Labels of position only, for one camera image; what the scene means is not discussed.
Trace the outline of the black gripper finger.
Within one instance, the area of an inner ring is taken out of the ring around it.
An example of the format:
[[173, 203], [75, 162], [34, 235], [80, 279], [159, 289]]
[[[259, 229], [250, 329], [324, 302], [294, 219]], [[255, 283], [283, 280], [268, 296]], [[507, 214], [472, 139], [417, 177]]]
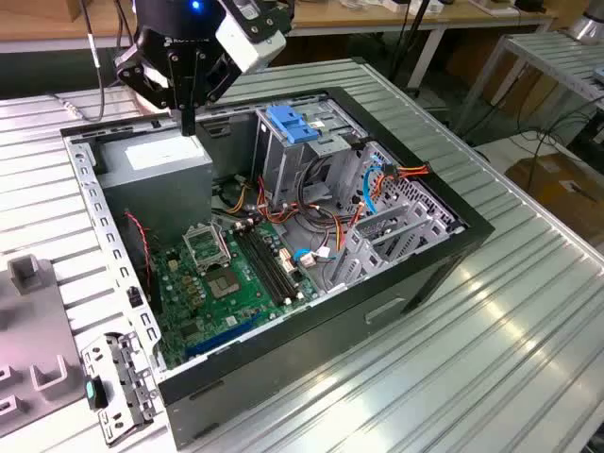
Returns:
[[170, 110], [182, 136], [188, 136], [189, 78], [183, 59], [170, 47], [131, 46], [115, 59], [117, 76], [158, 109]]
[[196, 112], [206, 105], [215, 104], [241, 75], [241, 69], [227, 53], [223, 53], [212, 64], [208, 58], [201, 59], [201, 56], [199, 53], [193, 71], [192, 107], [188, 113], [189, 136], [195, 133]]

